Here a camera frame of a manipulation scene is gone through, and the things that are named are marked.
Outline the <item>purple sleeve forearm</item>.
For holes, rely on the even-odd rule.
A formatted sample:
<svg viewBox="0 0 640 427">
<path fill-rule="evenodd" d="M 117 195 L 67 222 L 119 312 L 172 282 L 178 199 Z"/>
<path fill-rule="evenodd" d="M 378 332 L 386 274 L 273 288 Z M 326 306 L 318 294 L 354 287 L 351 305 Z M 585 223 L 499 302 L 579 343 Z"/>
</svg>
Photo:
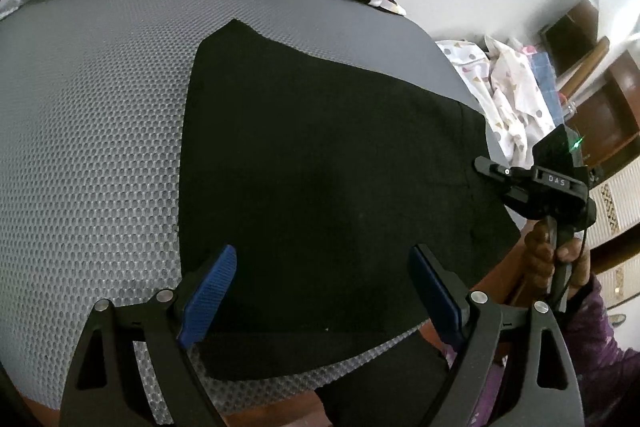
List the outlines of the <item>purple sleeve forearm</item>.
<svg viewBox="0 0 640 427">
<path fill-rule="evenodd" d="M 639 355 L 618 347 L 597 277 L 591 274 L 576 296 L 562 305 L 547 305 L 555 313 L 574 366 L 585 416 L 582 426 L 638 425 Z"/>
</svg>

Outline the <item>person right hand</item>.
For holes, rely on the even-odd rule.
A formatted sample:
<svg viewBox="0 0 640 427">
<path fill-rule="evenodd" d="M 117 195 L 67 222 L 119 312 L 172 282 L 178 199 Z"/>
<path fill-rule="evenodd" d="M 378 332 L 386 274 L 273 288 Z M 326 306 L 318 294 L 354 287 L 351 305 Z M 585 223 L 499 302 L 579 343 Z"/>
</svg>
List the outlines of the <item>person right hand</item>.
<svg viewBox="0 0 640 427">
<path fill-rule="evenodd" d="M 542 221 L 528 221 L 525 231 L 524 287 L 540 295 L 551 284 L 556 266 L 564 263 L 572 266 L 567 289 L 567 298 L 572 299 L 590 280 L 589 248 L 577 237 L 562 246 L 553 247 L 548 225 Z"/>
</svg>

